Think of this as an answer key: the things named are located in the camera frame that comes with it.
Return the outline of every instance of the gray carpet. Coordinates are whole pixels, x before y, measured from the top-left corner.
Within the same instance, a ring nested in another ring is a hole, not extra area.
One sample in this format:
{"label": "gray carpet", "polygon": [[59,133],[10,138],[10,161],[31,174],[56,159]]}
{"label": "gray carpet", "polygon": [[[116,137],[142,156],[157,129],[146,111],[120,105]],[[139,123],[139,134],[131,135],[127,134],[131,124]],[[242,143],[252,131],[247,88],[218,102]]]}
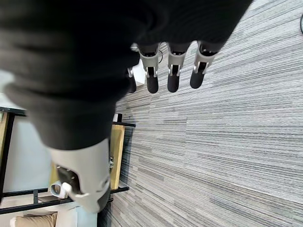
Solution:
{"label": "gray carpet", "polygon": [[[302,0],[255,1],[205,76],[177,93],[140,87],[117,105],[127,130],[111,226],[303,226]],[[161,49],[166,52],[166,45]]]}

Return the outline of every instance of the black knit fabric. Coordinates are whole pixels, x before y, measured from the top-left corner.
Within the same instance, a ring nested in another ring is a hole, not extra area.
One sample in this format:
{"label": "black knit fabric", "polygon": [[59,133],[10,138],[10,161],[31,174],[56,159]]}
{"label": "black knit fabric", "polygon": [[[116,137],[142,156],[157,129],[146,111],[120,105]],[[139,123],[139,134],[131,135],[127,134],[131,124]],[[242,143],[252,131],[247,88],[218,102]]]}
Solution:
{"label": "black knit fabric", "polygon": [[251,0],[0,2],[0,68],[8,97],[27,109],[42,141],[92,146],[110,135],[116,102],[138,63],[132,43],[204,40],[219,48]]}

